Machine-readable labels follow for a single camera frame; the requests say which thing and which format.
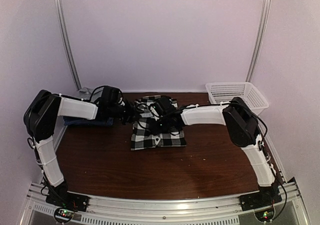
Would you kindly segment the blue plaid shirt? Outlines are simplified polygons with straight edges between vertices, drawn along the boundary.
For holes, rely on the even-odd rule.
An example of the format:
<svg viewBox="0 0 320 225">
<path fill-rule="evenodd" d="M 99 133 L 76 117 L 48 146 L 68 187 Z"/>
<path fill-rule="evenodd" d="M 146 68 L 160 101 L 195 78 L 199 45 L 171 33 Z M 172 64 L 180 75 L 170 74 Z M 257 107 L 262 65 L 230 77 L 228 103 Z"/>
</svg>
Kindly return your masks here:
<svg viewBox="0 0 320 225">
<path fill-rule="evenodd" d="M 94 119 L 88 120 L 85 118 L 78 118 L 78 117 L 63 117 L 64 125 L 65 126 L 97 126 L 97 127 L 110 127 L 114 123 L 113 118 L 108 118 L 107 120 L 103 119 Z"/>
</svg>

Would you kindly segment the black white checkered shirt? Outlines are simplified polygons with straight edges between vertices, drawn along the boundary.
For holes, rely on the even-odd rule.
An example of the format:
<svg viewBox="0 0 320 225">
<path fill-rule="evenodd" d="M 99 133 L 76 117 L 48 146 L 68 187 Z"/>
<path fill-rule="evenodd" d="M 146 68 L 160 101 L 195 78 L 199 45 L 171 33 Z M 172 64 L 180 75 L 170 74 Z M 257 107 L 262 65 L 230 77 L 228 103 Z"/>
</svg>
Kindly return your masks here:
<svg viewBox="0 0 320 225">
<path fill-rule="evenodd" d="M 164 95 L 144 96 L 134 101 L 137 119 L 132 126 L 131 147 L 132 151 L 161 148 L 185 147 L 187 145 L 185 133 L 182 128 L 171 127 L 168 131 L 152 134 L 156 117 L 149 107 Z"/>
</svg>

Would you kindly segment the grey shirt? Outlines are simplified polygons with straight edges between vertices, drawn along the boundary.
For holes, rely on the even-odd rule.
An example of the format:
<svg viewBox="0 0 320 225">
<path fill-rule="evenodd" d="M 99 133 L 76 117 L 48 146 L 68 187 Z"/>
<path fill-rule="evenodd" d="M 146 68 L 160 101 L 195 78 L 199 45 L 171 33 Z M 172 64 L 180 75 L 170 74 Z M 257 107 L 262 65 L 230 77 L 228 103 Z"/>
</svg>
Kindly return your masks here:
<svg viewBox="0 0 320 225">
<path fill-rule="evenodd" d="M 99 93 L 101 91 L 100 88 L 88 88 L 88 87 L 82 87 L 80 90 L 77 92 L 82 95 L 82 96 L 89 96 L 89 95 L 94 95 L 96 93 Z"/>
</svg>

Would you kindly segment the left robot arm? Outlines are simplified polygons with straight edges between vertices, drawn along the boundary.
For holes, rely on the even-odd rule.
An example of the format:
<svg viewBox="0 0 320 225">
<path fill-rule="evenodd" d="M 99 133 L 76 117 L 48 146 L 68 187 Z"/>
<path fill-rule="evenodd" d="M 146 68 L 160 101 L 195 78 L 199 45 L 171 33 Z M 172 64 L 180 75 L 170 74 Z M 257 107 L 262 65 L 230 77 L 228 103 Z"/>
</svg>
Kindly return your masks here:
<svg viewBox="0 0 320 225">
<path fill-rule="evenodd" d="M 104 86 L 97 101 L 40 90 L 23 116 L 27 133 L 33 140 L 46 181 L 54 188 L 64 183 L 54 149 L 53 135 L 58 117 L 93 121 L 118 118 L 123 124 L 133 121 L 134 104 L 120 89 Z"/>
</svg>

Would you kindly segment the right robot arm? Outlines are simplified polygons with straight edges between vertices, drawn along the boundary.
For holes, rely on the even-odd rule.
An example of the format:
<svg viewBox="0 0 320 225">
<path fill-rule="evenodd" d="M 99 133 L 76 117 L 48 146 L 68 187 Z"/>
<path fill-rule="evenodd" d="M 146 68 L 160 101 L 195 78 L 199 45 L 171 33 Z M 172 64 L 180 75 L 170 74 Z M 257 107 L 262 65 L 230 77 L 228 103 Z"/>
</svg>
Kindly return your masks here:
<svg viewBox="0 0 320 225">
<path fill-rule="evenodd" d="M 149 127 L 154 135 L 168 132 L 171 128 L 178 130 L 183 126 L 226 126 L 231 142 L 241 148 L 255 172 L 259 189 L 256 195 L 258 204 L 266 206 L 279 194 L 276 171 L 264 146 L 266 135 L 259 128 L 261 119 L 240 97 L 220 104 L 190 104 L 179 108 L 168 97 L 161 97 L 148 109 L 155 118 Z"/>
</svg>

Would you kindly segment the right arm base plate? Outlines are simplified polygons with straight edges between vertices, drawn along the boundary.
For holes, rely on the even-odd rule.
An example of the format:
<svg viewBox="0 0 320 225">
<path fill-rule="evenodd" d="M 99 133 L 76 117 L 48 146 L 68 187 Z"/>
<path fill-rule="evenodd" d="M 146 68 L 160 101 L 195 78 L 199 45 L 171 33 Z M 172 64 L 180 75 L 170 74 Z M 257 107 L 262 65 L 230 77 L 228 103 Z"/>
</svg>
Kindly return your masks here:
<svg viewBox="0 0 320 225">
<path fill-rule="evenodd" d="M 282 201 L 279 191 L 258 191 L 239 197 L 242 211 L 249 211 L 272 206 Z"/>
</svg>

